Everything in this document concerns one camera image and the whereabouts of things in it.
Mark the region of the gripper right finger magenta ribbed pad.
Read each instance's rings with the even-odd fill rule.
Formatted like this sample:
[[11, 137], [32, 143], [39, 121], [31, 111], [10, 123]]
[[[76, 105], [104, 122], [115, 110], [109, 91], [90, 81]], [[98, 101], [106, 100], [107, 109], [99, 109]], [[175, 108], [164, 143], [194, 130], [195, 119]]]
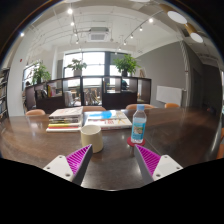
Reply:
[[134, 155], [145, 185], [182, 169], [169, 155], [160, 156], [140, 145], [134, 146]]

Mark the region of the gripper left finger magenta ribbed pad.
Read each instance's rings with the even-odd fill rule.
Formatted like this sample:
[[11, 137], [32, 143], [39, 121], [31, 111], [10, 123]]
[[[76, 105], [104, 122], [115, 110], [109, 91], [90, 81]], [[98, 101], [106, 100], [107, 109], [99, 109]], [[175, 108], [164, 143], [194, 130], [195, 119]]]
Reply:
[[44, 167], [44, 170], [81, 185], [92, 154], [92, 145], [89, 144], [68, 156], [58, 155]]

